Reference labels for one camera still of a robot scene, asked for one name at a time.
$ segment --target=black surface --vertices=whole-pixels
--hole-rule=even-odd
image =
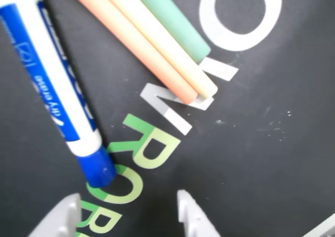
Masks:
[[[1,236],[28,235],[75,192],[122,214],[106,236],[183,236],[181,188],[227,237],[302,236],[335,212],[334,0],[283,0],[275,28],[250,50],[210,43],[211,57],[240,71],[231,82],[212,77],[219,92],[207,111],[168,102],[193,125],[185,137],[140,98],[146,83],[159,82],[103,25],[76,0],[46,1],[105,142],[138,139],[122,124],[128,113],[182,142],[154,170],[136,166],[131,153],[115,154],[140,174],[143,192],[126,205],[93,198],[0,26]],[[199,1],[175,0],[202,32]],[[240,33],[258,25],[264,8],[263,0],[217,2],[219,18]],[[131,187],[123,181],[109,190],[126,194]]]

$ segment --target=whiteboard marker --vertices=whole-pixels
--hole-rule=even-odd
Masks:
[[[0,0],[0,22],[92,187],[116,175],[42,0]]]

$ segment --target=marker label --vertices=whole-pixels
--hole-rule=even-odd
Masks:
[[[51,118],[60,128],[64,138],[66,141],[79,140],[80,138],[70,122],[29,38],[17,6],[10,4],[0,8],[0,20],[3,22],[10,40],[27,69],[34,86],[47,106]]]
[[[58,38],[58,36],[57,36],[57,34],[54,30],[54,27],[53,27],[53,24],[52,24],[51,20],[50,20],[49,12],[47,11],[47,9],[45,7],[44,2],[39,1],[37,3],[37,6],[38,6],[38,9],[40,10],[40,14],[42,16],[42,19],[43,19],[45,25],[46,25],[46,28],[48,30],[48,33],[49,33],[50,37],[51,37],[51,40],[52,40],[52,42],[55,46],[57,54],[58,54],[63,66],[64,66],[64,69],[65,69],[66,73],[69,76],[69,79],[70,79],[71,84],[72,84],[72,86],[73,86],[73,88],[74,88],[74,90],[77,94],[77,97],[78,97],[81,105],[84,108],[86,117],[90,122],[92,130],[95,131],[97,127],[96,127],[95,122],[93,120],[93,116],[92,116],[90,110],[88,109],[88,105],[87,105],[87,103],[85,101],[85,98],[82,94],[82,91],[81,91],[81,89],[78,85],[78,82],[77,82],[77,80],[76,80],[76,78],[75,78],[75,76],[72,72],[72,68],[71,68],[71,66],[68,62],[68,58],[66,57],[66,55],[64,53],[64,50],[63,50],[63,48],[62,48],[62,46],[59,42],[59,38]]]

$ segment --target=orange chalk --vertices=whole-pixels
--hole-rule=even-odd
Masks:
[[[192,103],[198,93],[109,0],[79,0],[180,100]]]

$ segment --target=gray plastic clip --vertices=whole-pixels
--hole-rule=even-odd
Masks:
[[[80,195],[67,196],[44,217],[29,237],[74,237],[81,218]]]
[[[177,193],[179,222],[184,223],[186,237],[220,237],[215,227],[185,190]]]

